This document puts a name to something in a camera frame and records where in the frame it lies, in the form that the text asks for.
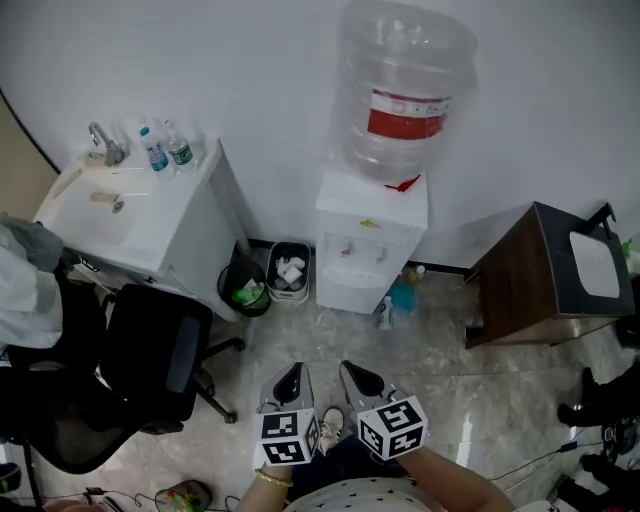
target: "chair base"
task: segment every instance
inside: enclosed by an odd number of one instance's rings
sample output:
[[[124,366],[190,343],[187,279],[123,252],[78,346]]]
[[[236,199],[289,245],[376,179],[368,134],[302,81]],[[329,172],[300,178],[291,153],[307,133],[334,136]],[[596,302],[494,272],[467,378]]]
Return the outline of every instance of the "chair base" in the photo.
[[[242,338],[231,338],[219,343],[218,345],[214,345],[213,347],[208,347],[204,352],[202,360],[205,361],[206,359],[209,359],[210,357],[231,347],[235,348],[238,352],[241,352],[247,347],[247,345]],[[213,384],[213,377],[211,377],[207,371],[200,368],[200,371],[194,376],[193,380],[196,386],[196,393],[198,393],[205,402],[207,402],[223,417],[225,423],[233,424],[238,421],[238,414],[235,411],[227,411],[214,398],[215,386]]]

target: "wooden cabinet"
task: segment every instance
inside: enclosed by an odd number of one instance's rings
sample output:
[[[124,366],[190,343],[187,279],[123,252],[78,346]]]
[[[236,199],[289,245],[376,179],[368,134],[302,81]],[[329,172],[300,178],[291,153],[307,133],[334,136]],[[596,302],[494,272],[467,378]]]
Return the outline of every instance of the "wooden cabinet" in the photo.
[[[467,348],[483,344],[558,343],[599,329],[635,311],[620,241],[602,227],[589,236],[611,249],[617,298],[583,288],[569,242],[584,220],[533,203],[513,228],[467,274],[479,279],[482,328],[467,330]]]

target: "faucet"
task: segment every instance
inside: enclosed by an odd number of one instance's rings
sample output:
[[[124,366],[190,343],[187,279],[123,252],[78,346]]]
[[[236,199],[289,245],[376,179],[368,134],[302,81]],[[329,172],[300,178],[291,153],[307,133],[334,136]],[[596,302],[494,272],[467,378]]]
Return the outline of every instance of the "faucet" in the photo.
[[[96,146],[100,145],[101,139],[107,146],[105,163],[108,167],[113,167],[124,160],[124,150],[118,146],[113,139],[107,137],[107,134],[104,133],[104,130],[95,121],[89,124],[89,134],[91,135],[91,140]]]
[[[605,203],[604,206],[594,213],[589,220],[585,221],[580,232],[583,235],[588,235],[598,224],[602,224],[602,227],[604,227],[604,230],[607,233],[607,238],[611,240],[611,230],[609,229],[609,223],[607,222],[609,217],[611,217],[614,222],[617,222],[616,216],[613,213],[613,208],[611,208],[609,203]]]

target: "marker cube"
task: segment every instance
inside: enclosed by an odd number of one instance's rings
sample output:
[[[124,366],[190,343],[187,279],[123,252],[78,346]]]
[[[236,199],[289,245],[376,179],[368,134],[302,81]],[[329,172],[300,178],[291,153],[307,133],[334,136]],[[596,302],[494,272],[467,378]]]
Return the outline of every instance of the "marker cube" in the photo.
[[[389,460],[420,448],[427,439],[428,420],[418,399],[358,413],[358,437],[381,459]]]
[[[314,409],[260,414],[260,439],[269,466],[311,462],[320,440]]]

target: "black countertop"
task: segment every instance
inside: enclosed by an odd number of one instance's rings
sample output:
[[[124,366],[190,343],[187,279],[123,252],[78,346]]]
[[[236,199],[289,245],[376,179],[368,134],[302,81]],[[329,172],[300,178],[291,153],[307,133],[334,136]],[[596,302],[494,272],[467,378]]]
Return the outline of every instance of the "black countertop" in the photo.
[[[631,280],[620,247],[620,239],[611,233],[611,240],[602,226],[587,236],[599,240],[611,251],[618,276],[620,295],[617,298],[590,295],[582,286],[578,267],[569,240],[572,231],[580,232],[585,220],[562,210],[534,202],[544,236],[556,290],[558,311],[562,315],[626,316],[635,313]]]

